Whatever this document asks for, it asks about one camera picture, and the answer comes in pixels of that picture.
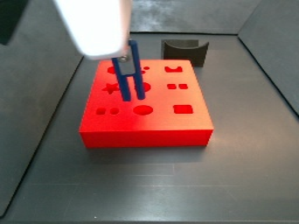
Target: small hole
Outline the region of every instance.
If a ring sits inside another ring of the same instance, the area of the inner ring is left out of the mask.
[[[176,85],[174,84],[166,84],[168,89],[176,89]]]
[[[106,72],[107,72],[109,74],[114,74],[114,73],[115,73],[115,70],[114,70],[114,68],[110,66],[110,67],[106,69]]]
[[[188,89],[188,85],[186,84],[178,84],[178,89]]]
[[[97,108],[97,115],[103,115],[106,113],[106,109],[105,108]]]
[[[192,105],[173,105],[174,114],[192,114]]]
[[[153,108],[146,105],[139,105],[133,108],[133,112],[139,116],[146,116],[153,113]]]
[[[109,114],[110,115],[115,115],[118,113],[118,108],[111,108],[110,110],[109,110]]]

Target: square hole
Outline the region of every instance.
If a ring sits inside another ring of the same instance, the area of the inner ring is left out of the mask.
[[[186,84],[178,84],[178,89],[188,89],[188,85]]]
[[[192,105],[173,105],[174,114],[192,114]]]
[[[168,89],[176,89],[176,85],[174,84],[166,84]]]

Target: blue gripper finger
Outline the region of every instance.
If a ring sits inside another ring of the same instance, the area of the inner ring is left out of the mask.
[[[121,73],[118,63],[125,63],[125,62],[118,62],[117,58],[111,59],[113,67],[115,70],[115,79],[117,79],[118,89],[119,89],[123,102],[130,101],[129,86],[126,82],[126,77],[129,76],[131,76],[134,80],[134,91],[135,91],[137,100],[142,100],[145,98],[145,89],[143,89],[142,73],[141,73],[141,67],[139,67],[135,41],[127,40],[127,45],[130,47],[130,52],[131,52],[134,72]]]

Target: hole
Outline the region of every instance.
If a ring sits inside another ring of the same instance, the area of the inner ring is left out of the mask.
[[[150,85],[146,82],[143,82],[143,91],[145,92],[149,91],[150,88],[152,88]]]
[[[102,116],[106,113],[106,109],[105,108],[97,108],[97,115]]]
[[[110,115],[115,115],[118,113],[118,108],[111,108],[110,110],[109,110],[109,114]]]
[[[178,89],[188,89],[188,85],[186,84],[178,84]]]
[[[192,114],[192,105],[173,105],[174,114]]]
[[[114,74],[114,73],[115,73],[115,70],[114,70],[114,68],[110,66],[110,67],[106,69],[106,72],[107,72],[109,74]]]
[[[139,105],[133,108],[133,112],[139,116],[146,116],[153,113],[153,108],[146,105]]]
[[[109,95],[111,95],[114,91],[118,91],[117,83],[115,84],[107,84],[106,83],[106,86],[101,90],[106,91],[106,93]]]
[[[176,85],[174,84],[166,84],[168,89],[176,89]]]
[[[180,66],[177,66],[176,68],[169,68],[168,66],[164,67],[164,71],[166,73],[181,73],[182,72],[182,68]]]

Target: star-shaped hole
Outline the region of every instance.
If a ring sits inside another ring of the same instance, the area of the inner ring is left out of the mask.
[[[106,91],[107,94],[111,95],[114,91],[118,91],[117,83],[115,84],[106,83],[106,86],[101,90]]]

